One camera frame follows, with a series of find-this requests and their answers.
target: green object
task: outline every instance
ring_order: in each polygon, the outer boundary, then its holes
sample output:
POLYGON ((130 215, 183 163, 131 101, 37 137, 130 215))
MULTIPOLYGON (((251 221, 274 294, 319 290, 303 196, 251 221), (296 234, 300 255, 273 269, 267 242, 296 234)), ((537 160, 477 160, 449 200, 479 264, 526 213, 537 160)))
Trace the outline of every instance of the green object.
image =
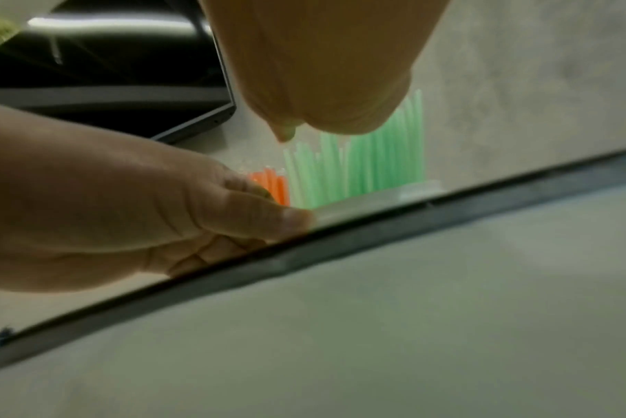
POLYGON ((405 98, 379 129, 339 146, 336 135, 320 135, 320 152, 298 143, 285 150, 291 204, 315 209, 353 196, 425 180, 423 98, 405 98))

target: dark gray edge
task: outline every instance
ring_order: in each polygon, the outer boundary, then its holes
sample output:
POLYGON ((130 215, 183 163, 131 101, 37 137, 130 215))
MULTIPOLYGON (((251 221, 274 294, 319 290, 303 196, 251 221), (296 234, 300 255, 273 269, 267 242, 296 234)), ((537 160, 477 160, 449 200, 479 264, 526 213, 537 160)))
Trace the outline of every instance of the dark gray edge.
POLYGON ((0 368, 169 306, 498 213, 621 185, 626 185, 626 151, 377 213, 27 328, 3 341, 0 368))

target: television screen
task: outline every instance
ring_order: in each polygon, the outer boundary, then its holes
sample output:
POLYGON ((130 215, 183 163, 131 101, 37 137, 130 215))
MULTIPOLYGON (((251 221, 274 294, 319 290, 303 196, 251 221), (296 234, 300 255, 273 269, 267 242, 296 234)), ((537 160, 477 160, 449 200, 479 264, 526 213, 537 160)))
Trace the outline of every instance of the television screen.
POLYGON ((0 104, 174 142, 235 105, 196 0, 67 0, 0 45, 0 104))

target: gray floor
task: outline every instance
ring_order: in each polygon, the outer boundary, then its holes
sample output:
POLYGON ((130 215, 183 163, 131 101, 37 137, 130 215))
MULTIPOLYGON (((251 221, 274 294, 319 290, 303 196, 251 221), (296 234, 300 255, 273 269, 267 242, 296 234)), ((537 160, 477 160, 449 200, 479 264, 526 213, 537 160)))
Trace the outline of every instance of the gray floor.
MULTIPOLYGON (((454 0, 414 68, 416 88, 429 177, 449 190, 626 148, 626 0, 454 0)), ((312 129, 298 134, 316 139, 312 129)), ((185 147, 235 169, 283 166, 281 147, 241 101, 227 124, 185 147)), ((0 293, 0 326, 153 280, 76 295, 0 293)))

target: beige surface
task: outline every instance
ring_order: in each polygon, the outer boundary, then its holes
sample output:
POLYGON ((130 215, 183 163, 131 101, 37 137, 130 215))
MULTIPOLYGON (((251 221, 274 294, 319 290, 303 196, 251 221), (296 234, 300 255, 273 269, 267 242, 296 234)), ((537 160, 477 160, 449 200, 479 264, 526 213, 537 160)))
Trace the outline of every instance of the beige surface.
MULTIPOLYGON (((626 147, 626 0, 455 0, 414 68, 426 100, 429 176, 446 189, 626 147)), ((298 140, 317 134, 301 129, 298 140)), ((236 169, 282 166, 281 147, 240 101, 185 147, 236 169)), ((0 293, 21 328, 144 286, 76 295, 0 293)))
POLYGON ((626 187, 107 329, 1 371, 0 417, 626 418, 626 187))

